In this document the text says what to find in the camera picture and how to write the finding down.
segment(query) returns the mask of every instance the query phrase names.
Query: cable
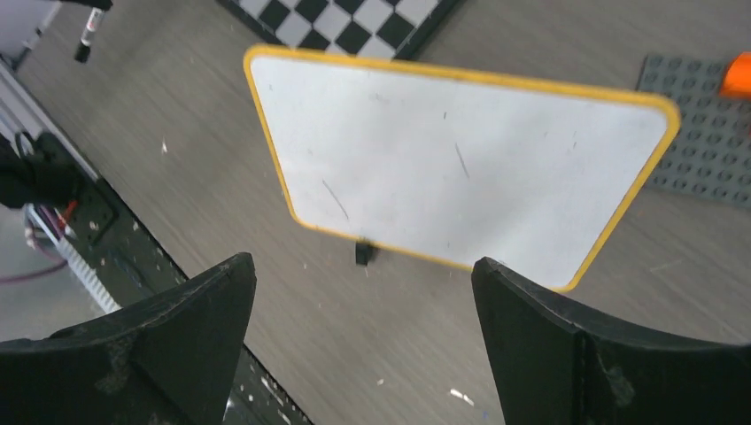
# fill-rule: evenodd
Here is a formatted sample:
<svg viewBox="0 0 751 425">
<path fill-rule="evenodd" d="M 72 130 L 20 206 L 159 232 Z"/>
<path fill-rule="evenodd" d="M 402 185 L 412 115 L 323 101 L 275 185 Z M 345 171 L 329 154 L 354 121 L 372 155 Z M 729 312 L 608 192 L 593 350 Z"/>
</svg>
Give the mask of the cable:
<svg viewBox="0 0 751 425">
<path fill-rule="evenodd" d="M 42 217 L 44 217 L 45 221 L 48 221 L 48 222 L 45 222 L 44 224 L 49 227 L 49 229 L 52 232 L 52 234 L 58 240 L 61 237 L 63 237 L 62 236 L 62 231 L 57 227 L 57 221 L 55 220 L 55 218 L 52 215 L 52 213 L 47 208 L 44 208 L 44 207 L 41 207 L 41 206 L 37 206 L 36 208 L 38 210 L 40 210 L 41 214 L 39 214 L 39 215 L 42 216 Z M 29 219 L 27 219 L 27 224 L 31 224 L 31 221 Z M 42 247 L 42 245 L 39 243 L 39 240 L 36 238 L 36 235 L 34 234 L 33 230 L 31 231 L 31 233 L 30 233 L 29 236 L 30 236 L 30 240 L 32 242 L 32 245 L 33 245 L 33 247 L 35 249 L 39 250 L 39 252 L 41 252 L 42 254 L 44 254 L 45 257 L 48 257 L 48 258 L 53 259 L 53 260 L 58 260 L 58 263 L 55 264 L 55 265 L 53 265 L 53 266 L 44 268 L 42 270 L 37 270 L 35 272 L 31 272 L 31 273 L 27 273 L 27 274 L 18 274 L 18 275 L 14 275 L 14 276 L 0 277 L 0 284 L 6 285 L 6 284 L 15 284 L 15 283 L 23 283 L 23 282 L 33 281 L 35 279 L 39 279 L 39 278 L 42 278 L 42 277 L 54 274 L 54 273 L 62 270 L 63 268 L 65 268 L 68 265 L 68 262 L 65 259 L 58 259 L 54 255 L 52 255 L 51 253 L 49 253 L 48 251 L 46 251 Z"/>
<path fill-rule="evenodd" d="M 42 270 L 37 270 L 35 272 L 31 272 L 27 274 L 19 274 L 17 276 L 0 277 L 0 285 L 11 285 L 14 283 L 23 283 L 23 282 L 33 281 L 35 279 L 39 279 L 44 276 L 49 276 L 50 274 L 59 272 L 60 270 L 66 268 L 67 265 L 68 265 L 68 262 L 65 260 L 62 260 L 52 267 L 47 267 Z"/>
</svg>

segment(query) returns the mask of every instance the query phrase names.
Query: gray lego baseplate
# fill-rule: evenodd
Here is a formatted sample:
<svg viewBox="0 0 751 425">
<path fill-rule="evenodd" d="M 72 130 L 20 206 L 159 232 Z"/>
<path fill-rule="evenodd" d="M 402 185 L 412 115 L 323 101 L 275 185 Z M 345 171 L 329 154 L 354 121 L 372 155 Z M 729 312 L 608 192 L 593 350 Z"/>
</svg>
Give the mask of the gray lego baseplate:
<svg viewBox="0 0 751 425">
<path fill-rule="evenodd" d="M 751 102 L 718 95 L 729 64 L 646 57 L 637 90 L 671 98 L 682 117 L 646 187 L 751 206 Z"/>
</svg>

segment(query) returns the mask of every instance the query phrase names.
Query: orange object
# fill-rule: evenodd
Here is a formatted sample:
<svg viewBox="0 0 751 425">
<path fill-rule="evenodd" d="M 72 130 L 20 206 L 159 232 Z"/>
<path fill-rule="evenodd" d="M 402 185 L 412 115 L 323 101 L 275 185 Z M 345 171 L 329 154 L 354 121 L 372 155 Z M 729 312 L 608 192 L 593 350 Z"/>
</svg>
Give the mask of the orange object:
<svg viewBox="0 0 751 425">
<path fill-rule="evenodd" d="M 730 63 L 720 88 L 720 96 L 751 100 L 751 52 L 741 53 Z"/>
<path fill-rule="evenodd" d="M 73 210 L 75 210 L 76 206 L 78 206 L 78 201 L 71 201 L 71 203 L 68 204 L 65 212 L 63 212 L 58 218 L 58 226 L 60 226 L 60 228 L 65 228 L 67 226 L 68 221 L 70 220 L 71 215 L 73 215 Z"/>
</svg>

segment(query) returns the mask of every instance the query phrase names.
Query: marker scratch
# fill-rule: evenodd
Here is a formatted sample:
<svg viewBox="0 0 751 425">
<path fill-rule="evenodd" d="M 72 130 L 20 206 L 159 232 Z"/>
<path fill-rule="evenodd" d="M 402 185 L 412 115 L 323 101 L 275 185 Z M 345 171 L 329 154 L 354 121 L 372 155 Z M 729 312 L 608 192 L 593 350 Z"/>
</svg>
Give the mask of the marker scratch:
<svg viewBox="0 0 751 425">
<path fill-rule="evenodd" d="M 676 259 L 674 261 L 670 261 L 670 262 L 667 262 L 667 263 L 664 263 L 664 264 L 660 264 L 659 266 L 649 267 L 649 272 L 650 273 L 659 272 L 659 271 L 664 270 L 666 268 L 677 266 L 678 264 L 680 264 L 682 262 L 683 262 L 683 260 Z"/>
<path fill-rule="evenodd" d="M 344 213 L 344 214 L 345 214 L 345 217 L 347 218 L 347 221 L 349 221 L 349 219 L 350 219 L 350 215 L 349 215 L 349 214 L 347 213 L 347 210 L 345 210 L 345 206 L 344 206 L 344 205 L 342 205 L 342 203 L 341 203 L 341 202 L 339 202 L 339 198 L 338 198 L 338 197 L 337 197 L 337 195 L 336 195 L 336 194 L 334 193 L 334 190 L 331 190 L 331 187 L 329 187 L 329 184 L 328 184 L 328 183 L 326 183 L 326 181 L 325 181 L 325 180 L 323 180 L 322 182 L 323 182 L 323 186 L 325 186 L 325 187 L 326 187 L 326 190 L 328 190 L 328 191 L 329 191 L 329 193 L 331 194 L 331 197 L 333 197 L 333 198 L 334 198 L 334 200 L 335 200 L 335 201 L 337 201 L 337 205 L 339 205 L 339 208 L 341 208 L 341 209 L 342 209 L 342 213 Z"/>
<path fill-rule="evenodd" d="M 461 151 L 459 151 L 459 144 L 454 143 L 453 144 L 454 149 L 456 149 L 456 156 L 459 157 L 459 162 L 461 162 L 461 169 L 464 170 L 464 175 L 469 178 L 469 171 L 467 171 L 467 165 L 464 164 L 464 158 L 461 157 Z"/>
</svg>

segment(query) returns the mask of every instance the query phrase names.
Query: debris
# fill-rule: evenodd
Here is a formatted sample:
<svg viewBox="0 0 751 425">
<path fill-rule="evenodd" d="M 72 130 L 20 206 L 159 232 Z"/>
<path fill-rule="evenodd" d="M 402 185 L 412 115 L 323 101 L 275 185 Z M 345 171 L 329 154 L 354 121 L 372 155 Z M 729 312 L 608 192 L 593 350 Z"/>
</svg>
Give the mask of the debris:
<svg viewBox="0 0 751 425">
<path fill-rule="evenodd" d="M 451 394 L 452 396 L 454 396 L 456 398 L 461 398 L 462 400 L 464 400 L 465 402 L 467 402 L 467 404 L 470 405 L 470 406 L 474 407 L 474 405 L 475 405 L 475 402 L 472 401 L 472 398 L 467 397 L 466 394 L 462 394 L 462 393 L 458 392 L 457 390 L 455 390 L 453 388 L 451 388 L 451 391 L 449 391 L 449 394 Z"/>
</svg>

